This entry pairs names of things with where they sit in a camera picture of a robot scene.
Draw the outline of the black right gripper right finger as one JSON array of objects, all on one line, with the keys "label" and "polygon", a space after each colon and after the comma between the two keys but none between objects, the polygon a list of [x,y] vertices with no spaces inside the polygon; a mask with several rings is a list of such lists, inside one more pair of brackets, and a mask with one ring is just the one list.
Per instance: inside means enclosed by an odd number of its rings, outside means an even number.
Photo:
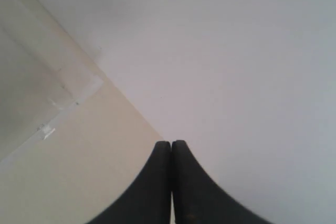
[{"label": "black right gripper right finger", "polygon": [[172,195],[176,223],[268,223],[222,190],[187,143],[172,143]]}]

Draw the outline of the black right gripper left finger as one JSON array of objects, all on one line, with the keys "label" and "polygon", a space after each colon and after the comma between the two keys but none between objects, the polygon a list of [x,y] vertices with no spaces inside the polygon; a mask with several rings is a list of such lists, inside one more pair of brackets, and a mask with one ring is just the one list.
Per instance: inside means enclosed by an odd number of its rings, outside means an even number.
[{"label": "black right gripper left finger", "polygon": [[125,192],[90,223],[170,223],[171,144],[158,141]]}]

